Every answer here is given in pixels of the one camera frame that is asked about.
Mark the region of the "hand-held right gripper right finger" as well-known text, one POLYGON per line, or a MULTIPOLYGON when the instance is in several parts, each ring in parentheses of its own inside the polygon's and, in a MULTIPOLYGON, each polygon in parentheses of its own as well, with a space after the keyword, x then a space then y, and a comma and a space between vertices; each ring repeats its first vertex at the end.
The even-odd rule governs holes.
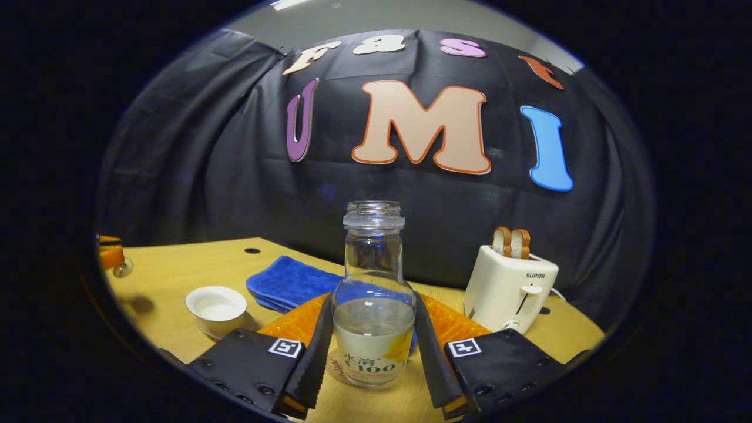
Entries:
POLYGON ((585 361, 560 363, 515 329, 441 338, 443 303, 417 294, 415 327, 431 401, 444 418, 489 416, 528 399, 585 361))

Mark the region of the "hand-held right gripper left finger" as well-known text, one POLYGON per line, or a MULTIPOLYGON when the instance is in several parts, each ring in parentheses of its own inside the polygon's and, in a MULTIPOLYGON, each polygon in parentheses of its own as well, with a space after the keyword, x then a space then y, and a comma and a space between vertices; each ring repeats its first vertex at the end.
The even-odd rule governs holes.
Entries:
POLYGON ((332 334, 331 294, 325 294, 310 340, 237 329, 188 368, 247 409, 304 419, 316 407, 332 334))

